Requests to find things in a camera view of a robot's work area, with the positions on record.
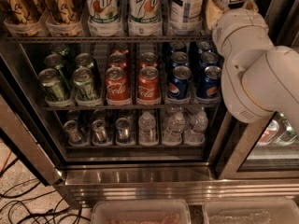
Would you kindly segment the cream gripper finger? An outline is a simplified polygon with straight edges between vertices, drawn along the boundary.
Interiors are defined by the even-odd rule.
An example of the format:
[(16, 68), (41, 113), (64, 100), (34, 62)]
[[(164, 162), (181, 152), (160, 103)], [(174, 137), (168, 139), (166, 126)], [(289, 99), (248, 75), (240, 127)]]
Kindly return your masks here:
[(224, 11), (220, 9), (213, 0), (206, 0), (206, 25), (209, 30), (213, 30), (218, 19), (223, 15)]
[(259, 8), (256, 5), (256, 3), (255, 3), (254, 0), (247, 0), (247, 2), (246, 2), (246, 9), (250, 10), (250, 11), (253, 11), (253, 12), (258, 12), (259, 11)]

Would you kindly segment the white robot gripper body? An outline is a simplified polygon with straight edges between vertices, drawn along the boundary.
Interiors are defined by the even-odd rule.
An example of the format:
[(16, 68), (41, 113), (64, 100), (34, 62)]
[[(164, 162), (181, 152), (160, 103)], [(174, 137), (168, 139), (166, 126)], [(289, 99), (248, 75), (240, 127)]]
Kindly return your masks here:
[(218, 53), (227, 57), (230, 50), (273, 48), (268, 31), (268, 25), (258, 12), (244, 8), (232, 9), (216, 22), (212, 40)]

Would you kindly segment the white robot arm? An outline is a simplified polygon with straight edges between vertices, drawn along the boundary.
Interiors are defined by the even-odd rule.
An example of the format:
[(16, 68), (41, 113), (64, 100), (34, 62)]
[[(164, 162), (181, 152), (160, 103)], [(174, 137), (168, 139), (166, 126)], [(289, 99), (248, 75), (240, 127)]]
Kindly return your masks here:
[(223, 11), (206, 2), (206, 23), (224, 58), (221, 91), (228, 111), (245, 123), (277, 111), (299, 130), (299, 53), (274, 46), (263, 17), (245, 8)]

